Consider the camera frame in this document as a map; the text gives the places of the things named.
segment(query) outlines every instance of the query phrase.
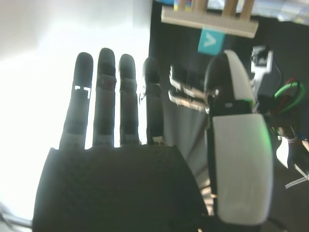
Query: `green cable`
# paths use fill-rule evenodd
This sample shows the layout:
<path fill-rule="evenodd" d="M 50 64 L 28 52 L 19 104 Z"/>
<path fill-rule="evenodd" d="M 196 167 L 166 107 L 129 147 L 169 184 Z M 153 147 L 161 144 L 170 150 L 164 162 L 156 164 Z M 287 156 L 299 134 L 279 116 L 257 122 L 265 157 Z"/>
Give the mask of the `green cable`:
<path fill-rule="evenodd" d="M 291 109 L 292 107 L 296 106 L 297 104 L 299 104 L 299 102 L 302 100 L 302 98 L 305 95 L 306 92 L 306 88 L 302 83 L 300 84 L 300 93 L 298 94 L 298 97 L 295 99 L 294 102 L 292 102 L 290 105 L 288 105 L 287 107 L 285 107 L 284 109 L 280 110 L 279 113 L 283 113 L 289 109 Z M 292 82 L 292 83 L 288 83 L 284 86 L 282 86 L 276 93 L 275 93 L 275 98 L 279 97 L 282 93 L 284 93 L 287 89 L 290 88 L 296 88 L 298 86 L 297 82 Z"/>

